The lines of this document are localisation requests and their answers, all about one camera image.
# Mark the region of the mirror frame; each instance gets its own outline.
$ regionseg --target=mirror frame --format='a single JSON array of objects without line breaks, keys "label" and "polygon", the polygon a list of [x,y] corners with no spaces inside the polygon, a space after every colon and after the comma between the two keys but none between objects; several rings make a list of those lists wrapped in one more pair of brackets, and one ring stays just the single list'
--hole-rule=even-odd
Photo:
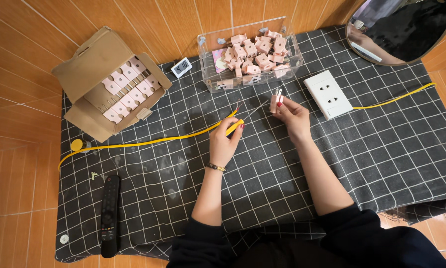
[{"label": "mirror frame", "polygon": [[357,49],[355,49],[354,47],[352,47],[352,45],[351,45],[350,42],[349,42],[349,35],[348,35],[348,33],[347,33],[347,29],[348,29],[348,25],[349,25],[349,23],[350,23],[350,20],[352,19],[353,15],[355,15],[355,13],[357,12],[357,10],[358,10],[358,9],[359,9],[359,8],[366,2],[366,1],[368,1],[368,0],[363,1],[363,3],[360,3],[360,4],[358,5],[358,7],[355,9],[355,11],[353,11],[353,13],[350,15],[350,17],[349,17],[347,23],[345,24],[345,39],[347,40],[347,43],[349,44],[350,48],[351,48],[355,53],[357,53],[358,56],[360,56],[360,57],[362,57],[362,58],[368,60],[368,61],[371,62],[371,63],[379,64],[379,65],[385,65],[385,66],[400,66],[400,65],[412,64],[412,63],[414,63],[414,62],[416,62],[416,61],[421,60],[421,58],[423,58],[424,56],[426,56],[426,54],[428,54],[434,47],[436,47],[436,46],[440,43],[440,41],[443,40],[444,36],[446,35],[446,30],[445,30],[445,31],[443,32],[443,34],[441,35],[441,37],[434,43],[434,45],[433,45],[430,49],[428,49],[428,51],[426,51],[426,52],[425,52],[422,56],[420,56],[419,58],[416,58],[415,60],[412,60],[412,61],[410,61],[410,62],[407,62],[407,63],[404,63],[404,64],[381,64],[381,63],[379,63],[379,62],[376,62],[376,61],[374,61],[373,59],[370,59],[370,58],[364,56],[362,53],[358,52]]}]

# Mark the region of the clear plastic container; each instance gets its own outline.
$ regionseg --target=clear plastic container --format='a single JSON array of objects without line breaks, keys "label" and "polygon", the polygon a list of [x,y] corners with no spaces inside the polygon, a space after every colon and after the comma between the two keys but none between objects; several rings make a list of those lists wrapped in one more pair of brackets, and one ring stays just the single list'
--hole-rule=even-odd
[{"label": "clear plastic container", "polygon": [[[290,67],[283,70],[287,71],[284,75],[278,74],[278,77],[276,77],[275,72],[282,70],[266,71],[257,75],[243,75],[238,78],[236,77],[235,72],[229,69],[216,73],[213,51],[226,48],[226,41],[231,40],[231,37],[238,34],[246,34],[247,38],[254,42],[256,36],[264,35],[264,28],[282,34],[287,40],[286,49],[290,52],[286,56],[286,59],[289,60]],[[199,42],[198,52],[200,53],[203,82],[208,86],[209,91],[212,93],[220,92],[221,90],[240,89],[256,83],[268,83],[290,79],[302,65],[302,55],[300,54],[299,46],[297,45],[291,20],[286,17],[200,34],[197,37],[197,41]]]}]

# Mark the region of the black grid cloth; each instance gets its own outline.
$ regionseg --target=black grid cloth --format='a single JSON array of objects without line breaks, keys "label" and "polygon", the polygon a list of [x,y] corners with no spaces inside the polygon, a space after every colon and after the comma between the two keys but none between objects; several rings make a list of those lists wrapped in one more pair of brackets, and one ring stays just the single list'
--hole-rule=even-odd
[{"label": "black grid cloth", "polygon": [[[297,35],[304,64],[296,77],[241,90],[210,94],[200,62],[176,79],[175,64],[161,65],[173,86],[139,121],[104,145],[140,143],[203,130],[236,114],[244,118],[276,88],[310,110],[312,137],[322,155],[360,208],[405,217],[411,223],[446,212],[446,110],[434,87],[397,102],[353,110],[325,120],[303,81],[330,70],[353,106],[368,106],[431,82],[421,61],[387,67],[351,51],[344,27]],[[63,97],[63,114],[71,104]],[[245,120],[243,138],[222,181],[223,226],[235,253],[262,234],[317,238],[324,233],[316,216],[294,145],[286,127],[258,109]],[[75,138],[101,143],[62,120],[61,157]],[[73,262],[100,254],[102,189],[108,175],[121,178],[120,253],[168,259],[171,239],[182,235],[209,159],[209,134],[141,147],[78,154],[61,168],[56,259]],[[91,179],[91,172],[98,176]],[[59,239],[68,235],[69,241]]]}]

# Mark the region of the yellow electrical cable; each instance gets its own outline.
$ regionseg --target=yellow electrical cable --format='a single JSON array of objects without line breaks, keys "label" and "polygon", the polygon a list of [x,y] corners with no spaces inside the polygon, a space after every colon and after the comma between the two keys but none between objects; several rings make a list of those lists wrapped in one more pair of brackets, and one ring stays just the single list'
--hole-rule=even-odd
[{"label": "yellow electrical cable", "polygon": [[429,87],[429,86],[432,86],[432,85],[434,85],[434,87],[437,86],[436,83],[429,83],[429,84],[426,84],[426,85],[422,86],[421,88],[418,88],[418,89],[416,89],[416,90],[413,90],[412,92],[407,93],[407,94],[404,94],[403,96],[399,96],[398,98],[395,98],[395,99],[393,99],[393,100],[389,100],[389,101],[386,101],[386,102],[383,102],[383,103],[380,103],[380,104],[376,104],[376,105],[372,105],[372,106],[366,106],[366,107],[353,107],[353,108],[354,108],[354,109],[369,109],[369,108],[374,108],[374,107],[380,107],[380,106],[382,106],[382,105],[385,105],[385,104],[388,104],[388,103],[392,103],[392,102],[394,102],[394,101],[397,101],[397,100],[399,100],[399,99],[402,99],[402,98],[404,98],[404,97],[406,97],[406,96],[410,96],[411,94],[415,94],[416,92],[418,92],[418,91],[422,91],[423,89],[425,89],[425,88],[427,88],[427,87]]},{"label": "yellow electrical cable", "polygon": [[[434,86],[436,87],[437,84],[436,84],[436,83],[433,83],[433,82],[432,82],[432,83],[429,83],[429,84],[426,84],[426,85],[422,86],[421,88],[418,88],[418,89],[416,89],[416,90],[414,90],[414,91],[412,91],[412,92],[410,92],[410,93],[404,94],[403,96],[400,96],[400,97],[395,98],[395,99],[393,99],[393,100],[389,100],[389,101],[383,102],[383,103],[381,103],[381,104],[376,104],[376,105],[366,106],[366,107],[353,107],[353,108],[354,108],[354,109],[369,109],[369,108],[379,107],[379,106],[382,106],[382,105],[385,105],[385,104],[388,104],[388,103],[392,103],[392,102],[397,101],[397,100],[399,100],[399,99],[402,99],[402,98],[404,98],[404,97],[406,97],[406,96],[410,96],[411,94],[415,94],[416,92],[419,92],[419,91],[421,91],[421,90],[423,90],[423,89],[425,89],[425,88],[427,88],[427,87],[429,87],[429,86],[432,86],[432,85],[434,85]],[[238,109],[239,109],[239,106],[238,106],[238,108],[236,108],[236,110],[234,110],[234,111],[233,111],[230,115],[228,115],[226,118],[234,116],[234,115],[238,112]],[[58,165],[58,171],[60,171],[60,167],[61,167],[62,162],[64,162],[64,161],[65,161],[67,158],[69,158],[70,156],[73,156],[73,155],[78,154],[78,153],[80,153],[80,152],[84,152],[84,151],[87,151],[87,150],[98,150],[98,149],[108,149],[108,148],[122,148],[122,147],[143,146],[143,145],[149,145],[149,144],[160,143],[160,142],[165,142],[165,141],[172,141],[172,140],[186,139],[186,138],[195,137],[195,136],[198,136],[198,135],[203,134],[203,133],[205,133],[205,132],[208,132],[208,131],[214,129],[215,127],[219,126],[220,123],[221,123],[221,121],[219,121],[218,123],[214,124],[213,126],[207,128],[207,129],[205,129],[205,130],[198,131],[198,132],[196,132],[196,133],[189,134],[189,135],[185,135],[185,136],[162,138],[162,139],[158,139],[158,140],[154,140],[154,141],[149,141],[149,142],[144,142],[144,143],[119,144],[119,145],[106,145],[106,146],[97,146],[97,147],[91,147],[91,148],[80,149],[80,150],[77,150],[77,151],[75,151],[75,152],[73,152],[73,153],[70,153],[70,154],[66,155],[66,156],[59,162],[59,165]]]},{"label": "yellow electrical cable", "polygon": [[[234,111],[233,111],[230,115],[228,115],[226,118],[234,116],[234,115],[238,112],[238,110],[239,110],[239,106],[238,106],[238,108],[236,108],[236,110],[234,110]],[[198,131],[198,132],[196,132],[196,133],[189,134],[189,135],[185,135],[185,136],[161,138],[161,139],[158,139],[158,140],[149,141],[149,142],[144,142],[144,143],[119,144],[119,145],[105,145],[105,146],[97,146],[97,147],[91,147],[91,148],[80,149],[80,150],[77,150],[77,151],[75,151],[75,152],[73,152],[73,153],[70,153],[70,154],[66,155],[66,156],[61,160],[61,162],[59,162],[59,165],[58,165],[58,171],[60,171],[60,167],[61,167],[62,162],[64,162],[68,157],[73,156],[73,155],[75,155],[75,154],[78,154],[78,153],[80,153],[80,152],[84,152],[84,151],[87,151],[87,150],[98,150],[98,149],[108,149],[108,148],[122,148],[122,147],[143,146],[143,145],[149,145],[149,144],[153,144],[153,143],[160,143],[160,142],[164,142],[164,141],[172,141],[172,140],[186,139],[186,138],[195,137],[195,136],[198,136],[198,135],[203,134],[203,133],[205,133],[205,132],[208,132],[208,131],[214,129],[215,127],[219,126],[220,123],[221,123],[221,121],[219,121],[218,123],[214,124],[213,126],[207,128],[207,129],[205,129],[205,130]]]}]

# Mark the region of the black sleeve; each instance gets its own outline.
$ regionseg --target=black sleeve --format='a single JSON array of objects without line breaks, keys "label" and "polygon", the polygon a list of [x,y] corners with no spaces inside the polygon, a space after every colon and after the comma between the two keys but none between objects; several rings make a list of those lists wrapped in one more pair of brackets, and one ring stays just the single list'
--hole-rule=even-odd
[{"label": "black sleeve", "polygon": [[234,254],[222,226],[209,226],[190,217],[185,235],[175,237],[168,268],[228,267]]},{"label": "black sleeve", "polygon": [[321,247],[351,264],[446,268],[446,259],[417,229],[383,229],[374,211],[360,211],[356,204],[321,216],[317,221],[327,233]]}]

